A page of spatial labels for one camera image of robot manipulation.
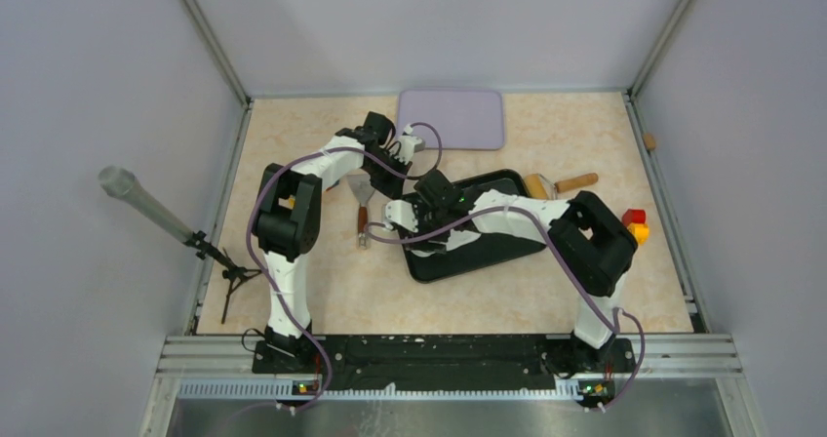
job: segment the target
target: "wooden table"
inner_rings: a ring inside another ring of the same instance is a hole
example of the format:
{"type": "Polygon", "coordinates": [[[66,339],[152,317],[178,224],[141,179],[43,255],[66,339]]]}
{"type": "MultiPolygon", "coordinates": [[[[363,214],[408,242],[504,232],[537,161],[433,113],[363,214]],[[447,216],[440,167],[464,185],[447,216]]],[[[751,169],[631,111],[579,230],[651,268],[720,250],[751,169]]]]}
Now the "wooden table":
{"type": "MultiPolygon", "coordinates": [[[[551,179],[588,172],[600,175],[590,189],[616,214],[643,208],[651,236],[635,256],[622,306],[647,332],[691,332],[684,296],[620,93],[506,94],[506,145],[498,151],[448,150],[440,169],[451,180],[498,169],[551,179]]],[[[258,99],[233,184],[219,245],[237,262],[253,263],[244,231],[264,167],[286,164],[355,128],[369,110],[392,120],[395,96],[323,99],[258,99]]],[[[427,170],[436,151],[414,158],[412,174],[427,170]]],[[[561,197],[572,197],[575,192],[561,197]]],[[[387,198],[376,193],[371,219],[387,198]]],[[[356,248],[357,202],[346,183],[325,193],[322,230],[308,267],[308,307],[317,334],[567,333],[577,293],[547,251],[433,284],[408,273],[399,246],[372,242],[356,248]]],[[[214,266],[198,324],[199,334],[263,329],[270,301],[267,282],[256,278],[220,317],[227,281],[214,266]]],[[[631,323],[623,330],[634,332],[631,323]]]]}

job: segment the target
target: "wall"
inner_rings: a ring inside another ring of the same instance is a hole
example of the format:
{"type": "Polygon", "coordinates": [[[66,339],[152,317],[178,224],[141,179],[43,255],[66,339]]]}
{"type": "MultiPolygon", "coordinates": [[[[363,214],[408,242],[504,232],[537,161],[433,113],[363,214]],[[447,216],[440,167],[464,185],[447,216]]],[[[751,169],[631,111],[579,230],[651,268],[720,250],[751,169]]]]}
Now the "wall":
{"type": "Polygon", "coordinates": [[[253,96],[632,83],[678,0],[200,0],[253,96]]]}
{"type": "Polygon", "coordinates": [[[97,184],[207,225],[240,120],[178,0],[0,0],[0,435],[136,435],[196,268],[97,184]]]}
{"type": "Polygon", "coordinates": [[[822,435],[827,0],[697,0],[642,109],[771,434],[822,435]]]}

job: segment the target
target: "red block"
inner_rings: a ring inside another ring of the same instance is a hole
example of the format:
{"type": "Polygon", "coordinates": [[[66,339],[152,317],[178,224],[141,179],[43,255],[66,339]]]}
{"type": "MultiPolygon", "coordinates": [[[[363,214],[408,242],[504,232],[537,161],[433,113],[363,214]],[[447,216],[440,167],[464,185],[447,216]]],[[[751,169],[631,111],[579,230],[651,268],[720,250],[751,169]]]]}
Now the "red block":
{"type": "Polygon", "coordinates": [[[646,223],[646,211],[644,210],[626,210],[626,213],[623,214],[623,225],[628,227],[629,224],[645,224],[646,223]]]}

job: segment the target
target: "purple cutting board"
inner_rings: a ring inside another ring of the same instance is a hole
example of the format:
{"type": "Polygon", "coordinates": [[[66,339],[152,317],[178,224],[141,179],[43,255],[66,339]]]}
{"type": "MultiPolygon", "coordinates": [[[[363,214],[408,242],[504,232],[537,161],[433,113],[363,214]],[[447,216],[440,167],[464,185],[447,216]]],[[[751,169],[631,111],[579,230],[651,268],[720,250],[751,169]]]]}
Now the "purple cutting board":
{"type": "MultiPolygon", "coordinates": [[[[500,149],[505,144],[502,95],[475,89],[407,89],[399,95],[397,135],[406,125],[425,122],[434,126],[445,149],[500,149]]],[[[424,127],[413,132],[428,148],[437,140],[424,127]]]]}

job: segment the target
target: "beige table surface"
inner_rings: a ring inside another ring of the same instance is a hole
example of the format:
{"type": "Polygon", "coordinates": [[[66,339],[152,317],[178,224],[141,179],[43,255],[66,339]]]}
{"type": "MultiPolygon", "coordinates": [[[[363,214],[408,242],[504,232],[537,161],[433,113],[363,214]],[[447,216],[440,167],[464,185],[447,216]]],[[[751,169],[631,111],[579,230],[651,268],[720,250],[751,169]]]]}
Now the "beige table surface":
{"type": "MultiPolygon", "coordinates": [[[[648,332],[690,332],[684,296],[620,93],[503,97],[506,145],[498,151],[447,150],[440,169],[451,180],[504,168],[523,176],[540,172],[551,179],[598,173],[600,181],[591,190],[619,216],[628,208],[645,209],[651,230],[647,244],[635,255],[621,305],[637,315],[648,332]]],[[[394,120],[396,103],[395,96],[256,100],[219,245],[237,262],[252,266],[244,231],[264,167],[317,150],[337,130],[361,125],[369,110],[394,120]]],[[[418,153],[412,174],[427,170],[435,155],[436,151],[418,153]]],[[[371,219],[379,218],[387,201],[374,195],[371,219]]],[[[372,242],[369,250],[357,250],[357,206],[346,182],[323,197],[322,230],[307,270],[315,333],[571,331],[577,293],[549,252],[486,268],[484,274],[419,284],[408,273],[399,246],[372,242]]],[[[221,325],[226,288],[216,265],[198,333],[263,329],[270,311],[266,280],[258,277],[237,291],[221,325]]],[[[623,329],[633,332],[634,326],[624,323],[623,329]]]]}

